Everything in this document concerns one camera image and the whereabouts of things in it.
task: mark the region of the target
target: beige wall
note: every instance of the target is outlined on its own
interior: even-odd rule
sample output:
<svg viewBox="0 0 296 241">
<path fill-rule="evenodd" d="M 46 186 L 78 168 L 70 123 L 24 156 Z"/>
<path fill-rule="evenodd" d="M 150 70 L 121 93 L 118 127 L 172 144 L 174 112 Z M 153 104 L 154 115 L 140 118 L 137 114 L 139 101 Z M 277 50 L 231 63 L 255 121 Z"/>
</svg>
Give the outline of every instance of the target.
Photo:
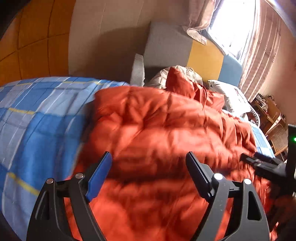
<svg viewBox="0 0 296 241">
<path fill-rule="evenodd" d="M 76 0 L 69 37 L 69 74 L 129 81 L 152 20 L 185 24 L 188 0 Z"/>
<path fill-rule="evenodd" d="M 296 39 L 285 24 L 278 54 L 260 93 L 274 95 L 287 123 L 296 123 Z"/>
</svg>

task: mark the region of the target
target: window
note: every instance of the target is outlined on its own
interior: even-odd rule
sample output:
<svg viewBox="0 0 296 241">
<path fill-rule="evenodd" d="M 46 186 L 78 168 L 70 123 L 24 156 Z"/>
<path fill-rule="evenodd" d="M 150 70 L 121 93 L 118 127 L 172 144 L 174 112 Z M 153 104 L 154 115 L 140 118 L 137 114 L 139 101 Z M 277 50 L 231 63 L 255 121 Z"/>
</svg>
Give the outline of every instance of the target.
<svg viewBox="0 0 296 241">
<path fill-rule="evenodd" d="M 220 0 L 209 29 L 211 37 L 242 64 L 252 35 L 255 0 Z"/>
</svg>

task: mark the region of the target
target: white pillow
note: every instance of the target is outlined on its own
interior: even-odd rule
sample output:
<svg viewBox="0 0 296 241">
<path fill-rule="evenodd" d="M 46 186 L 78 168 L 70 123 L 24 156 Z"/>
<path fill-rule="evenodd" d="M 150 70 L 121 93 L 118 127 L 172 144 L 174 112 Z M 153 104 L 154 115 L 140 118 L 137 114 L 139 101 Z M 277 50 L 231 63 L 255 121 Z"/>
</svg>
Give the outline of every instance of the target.
<svg viewBox="0 0 296 241">
<path fill-rule="evenodd" d="M 223 83 L 217 80 L 209 80 L 210 90 L 224 95 L 224 101 L 227 111 L 241 116 L 251 111 L 251 106 L 244 94 L 236 86 Z"/>
</svg>

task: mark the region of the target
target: blue cushion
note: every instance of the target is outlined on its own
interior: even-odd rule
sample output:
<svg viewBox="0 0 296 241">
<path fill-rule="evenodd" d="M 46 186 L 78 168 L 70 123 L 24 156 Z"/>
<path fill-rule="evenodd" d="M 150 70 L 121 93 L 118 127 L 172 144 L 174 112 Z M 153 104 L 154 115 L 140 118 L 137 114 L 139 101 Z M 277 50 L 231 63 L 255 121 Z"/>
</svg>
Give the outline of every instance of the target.
<svg viewBox="0 0 296 241">
<path fill-rule="evenodd" d="M 238 87 L 242 76 L 242 66 L 232 55 L 224 56 L 218 80 Z"/>
</svg>

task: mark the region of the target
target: wicker chair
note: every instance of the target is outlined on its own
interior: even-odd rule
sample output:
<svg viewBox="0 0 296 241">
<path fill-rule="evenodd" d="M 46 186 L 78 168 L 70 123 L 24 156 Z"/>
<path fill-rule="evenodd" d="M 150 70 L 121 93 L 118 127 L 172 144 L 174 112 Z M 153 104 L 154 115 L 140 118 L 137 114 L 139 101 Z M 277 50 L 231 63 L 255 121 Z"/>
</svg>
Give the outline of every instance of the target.
<svg viewBox="0 0 296 241">
<path fill-rule="evenodd" d="M 271 147 L 274 149 L 274 155 L 277 156 L 288 147 L 288 134 L 281 124 L 277 124 L 267 135 L 271 141 Z"/>
</svg>

